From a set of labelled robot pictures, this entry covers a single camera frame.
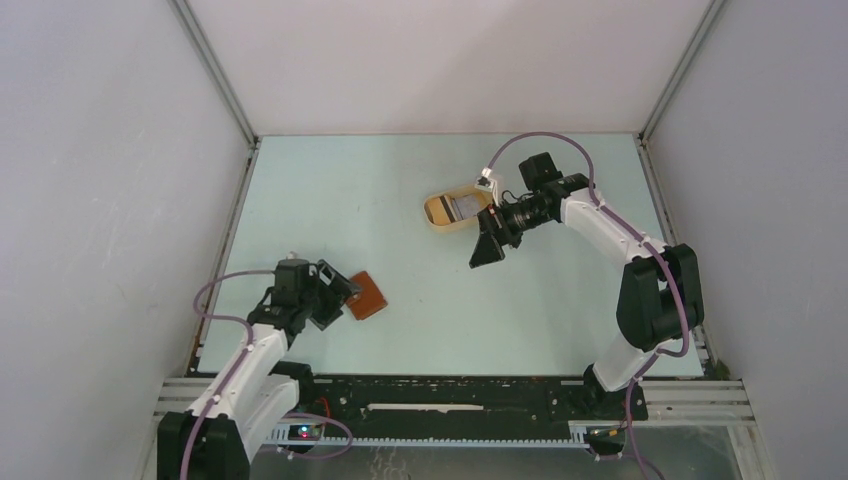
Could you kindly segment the silver VIP credit card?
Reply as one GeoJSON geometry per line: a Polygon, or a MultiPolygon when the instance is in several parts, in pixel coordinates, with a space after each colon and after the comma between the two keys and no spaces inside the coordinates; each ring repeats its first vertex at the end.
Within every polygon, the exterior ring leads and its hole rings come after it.
{"type": "Polygon", "coordinates": [[[488,204],[488,200],[484,195],[472,193],[455,197],[454,204],[459,218],[465,220],[475,217],[488,204]]]}

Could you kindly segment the brown leather card holder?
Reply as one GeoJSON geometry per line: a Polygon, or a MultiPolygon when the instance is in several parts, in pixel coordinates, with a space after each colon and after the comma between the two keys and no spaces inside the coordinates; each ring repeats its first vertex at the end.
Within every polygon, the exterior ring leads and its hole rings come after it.
{"type": "Polygon", "coordinates": [[[360,288],[358,293],[346,301],[356,320],[365,320],[387,307],[387,299],[367,271],[355,274],[351,281],[360,288]]]}

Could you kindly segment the beige oval tray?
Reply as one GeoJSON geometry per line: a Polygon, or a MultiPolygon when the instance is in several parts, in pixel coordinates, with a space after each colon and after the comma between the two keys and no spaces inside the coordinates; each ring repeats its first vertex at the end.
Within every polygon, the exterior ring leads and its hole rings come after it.
{"type": "Polygon", "coordinates": [[[492,201],[490,192],[464,185],[429,196],[423,209],[432,230],[452,233],[476,226],[477,214],[492,201]]]}

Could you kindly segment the gold credit card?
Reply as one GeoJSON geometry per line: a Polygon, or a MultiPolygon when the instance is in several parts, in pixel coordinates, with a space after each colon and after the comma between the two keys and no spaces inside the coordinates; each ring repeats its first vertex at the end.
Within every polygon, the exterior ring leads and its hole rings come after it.
{"type": "Polygon", "coordinates": [[[430,197],[425,203],[425,211],[430,223],[434,226],[444,227],[457,221],[450,196],[430,197]]]}

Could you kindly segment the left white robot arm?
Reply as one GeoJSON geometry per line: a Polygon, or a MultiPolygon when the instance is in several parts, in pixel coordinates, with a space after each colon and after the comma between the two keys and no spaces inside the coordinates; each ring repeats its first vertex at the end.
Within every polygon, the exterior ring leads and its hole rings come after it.
{"type": "Polygon", "coordinates": [[[338,420],[310,413],[316,390],[310,366],[285,359],[307,323],[325,330],[364,288],[324,260],[286,258],[244,318],[243,339],[210,385],[182,411],[168,411],[156,433],[159,479],[247,479],[251,463],[286,418],[308,430],[338,420]]]}

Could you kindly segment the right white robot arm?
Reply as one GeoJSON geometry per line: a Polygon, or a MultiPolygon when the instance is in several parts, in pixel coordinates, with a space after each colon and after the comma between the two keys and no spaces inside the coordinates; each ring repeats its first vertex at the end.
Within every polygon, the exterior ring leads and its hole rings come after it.
{"type": "Polygon", "coordinates": [[[494,202],[477,215],[472,268],[504,259],[524,232],[555,221],[576,232],[621,271],[618,334],[589,369],[581,392],[585,411],[606,418],[622,403],[620,390],[641,378],[659,356],[680,358],[691,329],[703,318],[697,259],[685,245],[671,247],[640,232],[609,208],[582,174],[538,183],[514,202],[494,202]]]}

